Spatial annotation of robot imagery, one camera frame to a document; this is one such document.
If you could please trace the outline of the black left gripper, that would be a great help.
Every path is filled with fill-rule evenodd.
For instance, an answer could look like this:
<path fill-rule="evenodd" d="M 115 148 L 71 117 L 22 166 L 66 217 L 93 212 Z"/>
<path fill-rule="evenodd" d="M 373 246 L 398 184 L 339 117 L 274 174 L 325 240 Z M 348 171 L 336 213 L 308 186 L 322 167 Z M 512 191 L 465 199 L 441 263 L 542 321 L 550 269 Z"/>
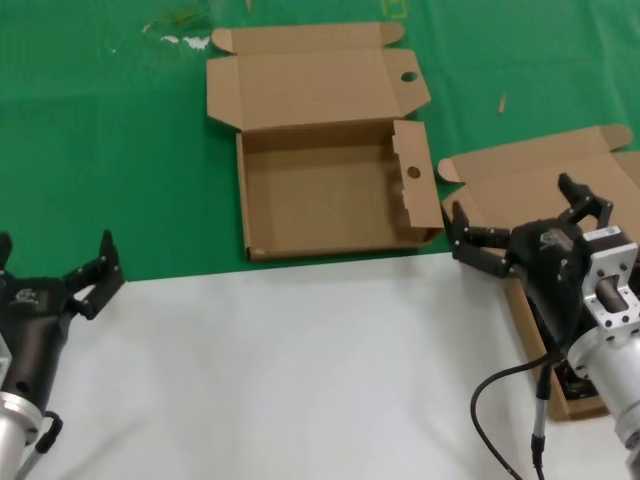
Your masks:
<path fill-rule="evenodd" d="M 0 271 L 13 248 L 0 233 Z M 31 403 L 47 403 L 74 315 L 93 320 L 124 285 L 119 253 L 110 230 L 96 258 L 52 277 L 1 274 L 1 336 L 12 356 L 1 390 Z"/>

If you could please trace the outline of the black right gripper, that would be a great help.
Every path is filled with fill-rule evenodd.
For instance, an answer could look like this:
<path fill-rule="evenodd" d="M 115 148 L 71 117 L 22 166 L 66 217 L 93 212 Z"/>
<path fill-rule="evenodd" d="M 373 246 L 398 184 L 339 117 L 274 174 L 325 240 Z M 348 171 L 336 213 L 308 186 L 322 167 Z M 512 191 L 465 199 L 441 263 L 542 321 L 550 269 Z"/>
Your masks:
<path fill-rule="evenodd" d="M 454 201 L 451 240 L 453 258 L 465 265 L 496 278 L 506 278 L 514 268 L 553 337 L 554 349 L 566 357 L 591 323 L 582 292 L 586 263 L 575 243 L 582 234 L 609 226 L 613 204 L 567 173 L 559 175 L 558 188 L 568 207 L 557 218 L 528 222 L 512 232 L 471 226 Z M 587 217 L 595 220 L 591 229 L 581 225 Z"/>

